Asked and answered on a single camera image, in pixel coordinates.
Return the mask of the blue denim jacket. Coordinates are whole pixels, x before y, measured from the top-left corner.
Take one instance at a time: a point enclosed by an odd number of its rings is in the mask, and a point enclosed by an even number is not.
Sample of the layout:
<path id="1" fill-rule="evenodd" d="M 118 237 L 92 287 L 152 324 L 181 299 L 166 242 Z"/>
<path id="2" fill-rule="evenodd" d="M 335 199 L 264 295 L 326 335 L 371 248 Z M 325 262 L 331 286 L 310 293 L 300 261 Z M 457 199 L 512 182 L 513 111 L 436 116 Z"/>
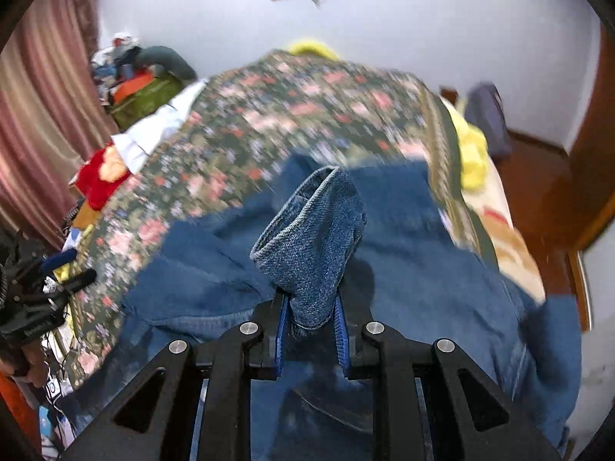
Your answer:
<path id="1" fill-rule="evenodd" d="M 294 337 L 281 380 L 255 386 L 256 460 L 366 460 L 370 388 L 342 377 L 329 328 L 337 295 L 407 338 L 448 338 L 558 450 L 581 382 L 581 331 L 569 295 L 535 301 L 457 247 L 422 161 L 322 167 L 291 156 L 242 206 L 173 224 L 123 300 L 117 345 L 67 405 L 85 431 L 164 345 L 206 342 L 243 323 L 277 289 Z"/>

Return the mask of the red plush toy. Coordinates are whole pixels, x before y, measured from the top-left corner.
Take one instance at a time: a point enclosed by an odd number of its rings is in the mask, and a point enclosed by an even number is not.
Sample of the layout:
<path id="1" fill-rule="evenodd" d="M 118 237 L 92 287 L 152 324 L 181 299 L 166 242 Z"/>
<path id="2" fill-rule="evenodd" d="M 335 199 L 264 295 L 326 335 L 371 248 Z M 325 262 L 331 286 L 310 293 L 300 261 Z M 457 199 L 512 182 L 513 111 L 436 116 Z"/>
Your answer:
<path id="1" fill-rule="evenodd" d="M 114 144 L 97 151 L 76 173 L 72 185 L 92 210 L 100 211 L 131 175 Z"/>

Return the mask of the white pillow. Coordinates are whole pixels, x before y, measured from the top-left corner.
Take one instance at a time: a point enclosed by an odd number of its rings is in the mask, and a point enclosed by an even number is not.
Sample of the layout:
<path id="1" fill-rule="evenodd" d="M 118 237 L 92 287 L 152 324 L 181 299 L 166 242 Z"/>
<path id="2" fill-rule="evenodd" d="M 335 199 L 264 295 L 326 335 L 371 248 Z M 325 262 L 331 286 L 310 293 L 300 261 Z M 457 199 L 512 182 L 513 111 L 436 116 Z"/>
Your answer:
<path id="1" fill-rule="evenodd" d="M 194 101 L 207 83 L 205 78 L 193 82 L 155 113 L 111 137 L 129 173 L 138 174 L 154 150 L 183 127 Z"/>

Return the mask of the striped pink curtain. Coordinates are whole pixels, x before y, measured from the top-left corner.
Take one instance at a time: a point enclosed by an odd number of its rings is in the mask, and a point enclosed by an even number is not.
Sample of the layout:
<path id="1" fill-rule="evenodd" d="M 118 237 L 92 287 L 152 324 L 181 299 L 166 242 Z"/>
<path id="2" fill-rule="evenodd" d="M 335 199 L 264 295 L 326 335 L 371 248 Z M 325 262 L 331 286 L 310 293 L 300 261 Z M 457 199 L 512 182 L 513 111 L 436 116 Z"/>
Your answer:
<path id="1" fill-rule="evenodd" d="M 117 126 L 90 73 L 97 0 L 33 0 L 1 51 L 1 223 L 63 243 L 69 181 Z"/>

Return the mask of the beige patterned bed sheet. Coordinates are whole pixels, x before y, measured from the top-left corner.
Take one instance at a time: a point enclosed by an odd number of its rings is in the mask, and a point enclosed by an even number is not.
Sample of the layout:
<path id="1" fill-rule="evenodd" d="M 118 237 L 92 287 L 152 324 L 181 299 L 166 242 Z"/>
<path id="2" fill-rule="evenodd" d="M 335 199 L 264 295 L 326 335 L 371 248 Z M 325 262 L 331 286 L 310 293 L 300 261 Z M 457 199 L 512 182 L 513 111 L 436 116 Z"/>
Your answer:
<path id="1" fill-rule="evenodd" d="M 454 107 L 448 100 L 443 104 L 447 110 Z M 513 224 L 504 186 L 490 156 L 486 185 L 479 192 L 462 188 L 462 196 L 486 229 L 501 273 L 523 288 L 537 303 L 544 303 L 546 293 L 537 263 Z"/>

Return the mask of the orange box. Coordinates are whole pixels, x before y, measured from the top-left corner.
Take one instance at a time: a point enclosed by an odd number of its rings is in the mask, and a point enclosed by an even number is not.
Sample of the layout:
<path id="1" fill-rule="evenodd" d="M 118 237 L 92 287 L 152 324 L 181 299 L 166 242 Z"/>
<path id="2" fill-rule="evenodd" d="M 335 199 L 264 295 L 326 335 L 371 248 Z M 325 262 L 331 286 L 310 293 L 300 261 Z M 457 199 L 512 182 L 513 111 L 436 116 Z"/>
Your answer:
<path id="1" fill-rule="evenodd" d="M 127 97 L 136 94 L 145 86 L 150 85 L 154 79 L 155 76 L 151 72 L 144 71 L 136 74 L 132 79 L 121 82 L 113 92 L 114 103 L 122 102 Z"/>

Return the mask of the green storage box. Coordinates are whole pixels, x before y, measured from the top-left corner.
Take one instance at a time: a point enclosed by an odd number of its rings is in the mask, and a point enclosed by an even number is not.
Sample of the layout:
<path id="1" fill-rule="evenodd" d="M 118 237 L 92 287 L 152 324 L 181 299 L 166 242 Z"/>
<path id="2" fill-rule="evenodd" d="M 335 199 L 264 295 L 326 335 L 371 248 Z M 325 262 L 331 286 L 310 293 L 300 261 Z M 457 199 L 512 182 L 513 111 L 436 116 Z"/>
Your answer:
<path id="1" fill-rule="evenodd" d="M 183 89 L 183 83 L 172 74 L 155 77 L 150 85 L 145 86 L 122 102 L 110 106 L 110 115 L 114 118 L 120 132 L 124 132 L 139 120 L 155 113 L 167 104 Z"/>

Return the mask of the green floral bedspread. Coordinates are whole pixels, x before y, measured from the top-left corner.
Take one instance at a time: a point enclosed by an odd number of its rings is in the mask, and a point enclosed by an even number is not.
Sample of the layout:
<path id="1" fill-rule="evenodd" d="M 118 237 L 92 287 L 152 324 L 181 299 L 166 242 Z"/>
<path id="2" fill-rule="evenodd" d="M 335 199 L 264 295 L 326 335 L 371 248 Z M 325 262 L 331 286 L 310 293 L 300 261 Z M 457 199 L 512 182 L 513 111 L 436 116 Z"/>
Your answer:
<path id="1" fill-rule="evenodd" d="M 68 379 L 80 386 L 116 344 L 121 301 L 170 226 L 237 207 L 281 173 L 294 151 L 349 166 L 421 156 L 451 239 L 486 261 L 491 239 L 462 194 L 461 154 L 443 100 L 412 74 L 273 51 L 212 77 L 186 123 L 104 204 L 78 248 L 96 282 L 71 304 Z"/>

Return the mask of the yellow blanket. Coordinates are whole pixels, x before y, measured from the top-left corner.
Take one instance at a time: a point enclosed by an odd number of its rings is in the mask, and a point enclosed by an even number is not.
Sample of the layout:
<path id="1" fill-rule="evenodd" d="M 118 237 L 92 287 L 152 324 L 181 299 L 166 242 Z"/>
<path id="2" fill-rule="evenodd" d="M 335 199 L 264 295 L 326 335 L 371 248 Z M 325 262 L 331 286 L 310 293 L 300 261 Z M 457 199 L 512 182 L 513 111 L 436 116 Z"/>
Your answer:
<path id="1" fill-rule="evenodd" d="M 487 182 L 489 154 L 486 136 L 468 123 L 454 107 L 448 108 L 457 132 L 461 157 L 461 184 L 464 191 L 479 192 Z"/>

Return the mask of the grey neck pillow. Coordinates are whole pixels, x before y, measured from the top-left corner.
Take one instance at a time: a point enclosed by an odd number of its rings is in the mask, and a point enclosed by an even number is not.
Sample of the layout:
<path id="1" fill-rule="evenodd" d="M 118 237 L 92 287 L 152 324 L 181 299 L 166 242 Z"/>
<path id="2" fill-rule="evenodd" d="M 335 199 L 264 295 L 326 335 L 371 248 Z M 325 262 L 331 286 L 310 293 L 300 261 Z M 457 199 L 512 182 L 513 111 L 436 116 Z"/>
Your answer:
<path id="1" fill-rule="evenodd" d="M 183 56 L 165 46 L 152 46 L 142 49 L 136 55 L 135 66 L 139 69 L 163 68 L 183 82 L 193 82 L 197 79 L 195 70 Z"/>

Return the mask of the purple grey backpack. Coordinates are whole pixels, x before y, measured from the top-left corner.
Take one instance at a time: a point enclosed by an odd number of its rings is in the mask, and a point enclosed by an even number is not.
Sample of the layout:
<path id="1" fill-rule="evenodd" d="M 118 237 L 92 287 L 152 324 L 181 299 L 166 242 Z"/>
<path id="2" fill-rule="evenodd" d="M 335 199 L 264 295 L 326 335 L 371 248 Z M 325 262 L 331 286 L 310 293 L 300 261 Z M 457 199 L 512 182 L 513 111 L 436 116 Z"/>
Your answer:
<path id="1" fill-rule="evenodd" d="M 498 89 L 492 82 L 482 82 L 472 88 L 466 97 L 463 115 L 469 124 L 483 132 L 488 153 L 493 160 L 505 159 L 511 155 L 512 145 L 504 106 Z"/>

